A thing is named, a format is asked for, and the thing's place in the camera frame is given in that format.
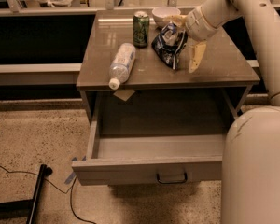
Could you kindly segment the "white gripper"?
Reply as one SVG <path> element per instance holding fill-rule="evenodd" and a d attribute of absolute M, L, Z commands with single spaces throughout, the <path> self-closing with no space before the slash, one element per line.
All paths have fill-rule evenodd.
<path fill-rule="evenodd" d="M 172 22 L 180 28 L 186 27 L 188 35 L 193 40 L 200 42 L 189 46 L 189 72 L 194 73 L 200 66 L 206 51 L 207 43 L 202 41 L 212 37 L 217 32 L 217 28 L 204 17 L 201 6 L 194 8 L 187 16 L 169 15 L 163 21 Z"/>

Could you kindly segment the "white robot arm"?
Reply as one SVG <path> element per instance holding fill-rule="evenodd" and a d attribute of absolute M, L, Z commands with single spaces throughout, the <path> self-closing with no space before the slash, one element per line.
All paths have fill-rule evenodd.
<path fill-rule="evenodd" d="M 272 0 L 206 0 L 179 20 L 199 44 L 240 16 L 271 104 L 245 112 L 229 129 L 221 224 L 280 224 L 280 16 Z"/>

